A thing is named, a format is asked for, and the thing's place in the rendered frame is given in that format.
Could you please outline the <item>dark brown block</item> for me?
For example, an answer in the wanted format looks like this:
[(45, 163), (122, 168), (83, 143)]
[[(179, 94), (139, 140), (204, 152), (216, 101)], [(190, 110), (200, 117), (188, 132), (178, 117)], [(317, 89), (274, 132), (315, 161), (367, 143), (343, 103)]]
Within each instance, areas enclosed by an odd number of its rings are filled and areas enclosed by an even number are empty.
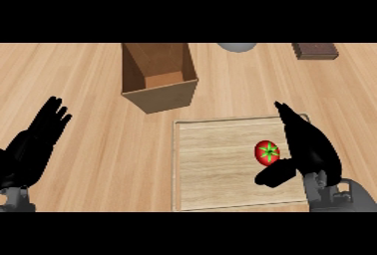
[(293, 43), (299, 60), (334, 60), (339, 52), (333, 43)]

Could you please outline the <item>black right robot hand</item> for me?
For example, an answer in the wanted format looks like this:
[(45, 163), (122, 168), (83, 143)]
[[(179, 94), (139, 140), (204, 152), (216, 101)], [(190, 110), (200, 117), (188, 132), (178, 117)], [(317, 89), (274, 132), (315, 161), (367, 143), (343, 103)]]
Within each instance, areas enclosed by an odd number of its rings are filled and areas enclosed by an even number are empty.
[(255, 178), (258, 185), (274, 188), (296, 176), (326, 172), (327, 186), (342, 180), (342, 162), (323, 131), (303, 119), (287, 104), (275, 102), (292, 158), (283, 158), (265, 168)]

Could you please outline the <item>pale wooden tray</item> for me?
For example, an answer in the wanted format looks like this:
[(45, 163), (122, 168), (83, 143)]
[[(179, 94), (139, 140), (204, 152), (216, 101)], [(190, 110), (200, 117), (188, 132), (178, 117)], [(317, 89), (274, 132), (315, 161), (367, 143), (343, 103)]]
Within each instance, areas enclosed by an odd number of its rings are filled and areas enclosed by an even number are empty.
[(300, 177), (275, 188), (255, 183), (263, 170), (255, 146), (263, 140), (290, 157), (278, 116), (175, 122), (175, 211), (249, 211), (306, 202)]

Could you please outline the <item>grey round object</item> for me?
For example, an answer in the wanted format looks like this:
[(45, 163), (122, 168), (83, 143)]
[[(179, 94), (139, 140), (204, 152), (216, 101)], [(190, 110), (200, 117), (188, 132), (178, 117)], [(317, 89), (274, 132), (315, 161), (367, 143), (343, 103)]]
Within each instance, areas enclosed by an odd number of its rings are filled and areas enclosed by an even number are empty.
[(234, 53), (243, 53), (250, 51), (256, 44), (255, 43), (219, 43), (219, 46)]

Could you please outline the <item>red tomato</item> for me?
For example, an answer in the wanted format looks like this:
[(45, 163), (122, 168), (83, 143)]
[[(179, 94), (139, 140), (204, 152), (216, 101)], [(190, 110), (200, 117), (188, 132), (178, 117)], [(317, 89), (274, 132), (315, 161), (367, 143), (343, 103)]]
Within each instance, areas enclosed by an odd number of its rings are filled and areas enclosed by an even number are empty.
[(255, 158), (265, 166), (271, 166), (280, 160), (280, 148), (272, 141), (262, 140), (256, 144)]

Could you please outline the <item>brown cardboard box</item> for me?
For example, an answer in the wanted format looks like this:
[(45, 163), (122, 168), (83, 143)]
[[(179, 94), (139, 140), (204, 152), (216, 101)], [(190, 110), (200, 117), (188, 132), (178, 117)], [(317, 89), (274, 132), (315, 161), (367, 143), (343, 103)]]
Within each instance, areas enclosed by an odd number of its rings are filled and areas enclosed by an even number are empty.
[(198, 83), (188, 43), (123, 43), (123, 96), (147, 114), (188, 107)]

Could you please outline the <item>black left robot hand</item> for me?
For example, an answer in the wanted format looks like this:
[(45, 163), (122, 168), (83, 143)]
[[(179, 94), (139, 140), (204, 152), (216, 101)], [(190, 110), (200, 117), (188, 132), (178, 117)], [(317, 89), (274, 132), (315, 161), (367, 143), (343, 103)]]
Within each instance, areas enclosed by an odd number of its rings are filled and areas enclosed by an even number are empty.
[(25, 130), (0, 148), (0, 190), (33, 186), (43, 175), (54, 147), (62, 135), (71, 115), (62, 99), (52, 97), (42, 107)]

